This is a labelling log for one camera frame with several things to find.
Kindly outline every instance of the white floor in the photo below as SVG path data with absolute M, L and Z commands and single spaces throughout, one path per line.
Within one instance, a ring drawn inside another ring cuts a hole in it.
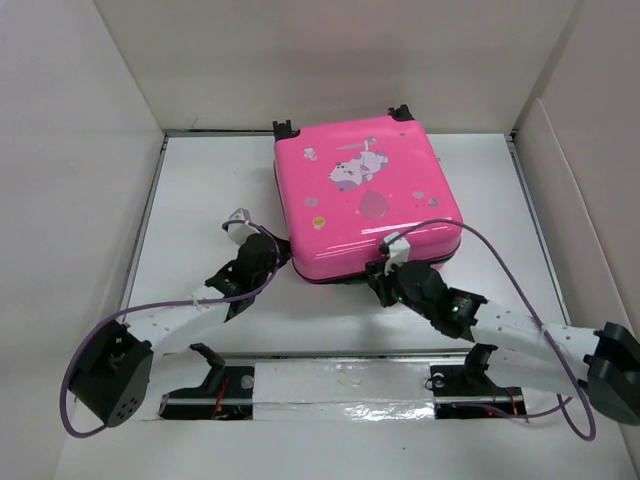
M 563 322 L 525 196 L 501 135 L 430 137 L 465 221 L 485 233 L 547 322 Z M 182 298 L 236 247 L 219 225 L 237 207 L 286 236 L 268 137 L 169 141 L 131 304 Z M 468 234 L 442 273 L 450 285 L 524 310 L 507 278 Z M 203 341 L 221 353 L 385 353 L 466 348 L 403 307 L 383 310 L 366 287 L 312 286 L 288 266 L 255 305 Z M 530 394 L 529 409 L 550 406 Z M 582 418 L 578 405 L 573 412 Z M 75 422 L 93 421 L 78 409 Z M 631 479 L 619 427 L 575 438 L 560 416 L 544 427 L 509 421 L 166 422 L 131 420 L 68 439 L 56 479 L 384 478 Z

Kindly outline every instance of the pink suitcase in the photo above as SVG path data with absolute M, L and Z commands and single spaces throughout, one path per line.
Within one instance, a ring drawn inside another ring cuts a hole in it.
M 462 221 L 424 129 L 406 105 L 384 117 L 292 130 L 274 123 L 275 173 L 293 264 L 309 282 L 351 282 L 387 235 L 429 218 Z M 408 236 L 410 259 L 451 258 L 461 229 Z

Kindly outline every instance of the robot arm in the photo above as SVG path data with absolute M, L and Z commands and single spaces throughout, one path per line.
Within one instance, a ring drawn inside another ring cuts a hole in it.
M 448 287 L 428 261 L 407 261 L 406 240 L 396 243 L 384 272 L 372 276 L 369 283 L 382 306 L 402 303 L 443 335 L 475 343 L 465 362 L 465 375 L 471 381 L 575 396 L 575 387 L 544 330 L 531 317 Z M 633 335 L 614 323 L 602 330 L 544 328 L 593 408 L 620 423 L 640 425 L 640 345 Z
M 183 308 L 155 310 L 131 325 L 106 321 L 79 348 L 77 360 L 70 365 L 68 388 L 106 427 L 124 423 L 138 410 L 146 395 L 151 365 L 162 355 L 190 347 L 205 356 L 212 372 L 217 374 L 224 368 L 224 361 L 206 346 L 193 345 L 194 337 L 251 306 L 269 275 L 291 256 L 288 242 L 240 223 L 248 222 L 248 212 L 239 210 L 231 220 L 236 224 L 229 225 L 227 231 L 240 245 L 237 258 L 188 299 L 169 302 Z

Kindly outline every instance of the white wall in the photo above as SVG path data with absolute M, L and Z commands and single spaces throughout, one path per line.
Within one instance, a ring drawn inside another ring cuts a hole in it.
M 162 133 L 91 0 L 0 0 L 0 106 L 0 477 L 44 479 L 64 362 L 116 305 Z
M 516 138 L 572 319 L 640 335 L 640 2 L 584 0 Z M 640 429 L 623 429 L 640 466 Z
M 509 132 L 576 0 L 96 0 L 163 128 Z

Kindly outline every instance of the suitcase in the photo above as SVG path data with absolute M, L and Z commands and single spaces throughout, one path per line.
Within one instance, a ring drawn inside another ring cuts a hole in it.
M 275 175 L 293 265 L 313 283 L 366 280 L 384 237 L 429 218 L 462 221 L 427 135 L 406 105 L 378 118 L 293 130 L 273 122 Z M 430 225 L 408 236 L 409 259 L 440 265 L 460 227 Z

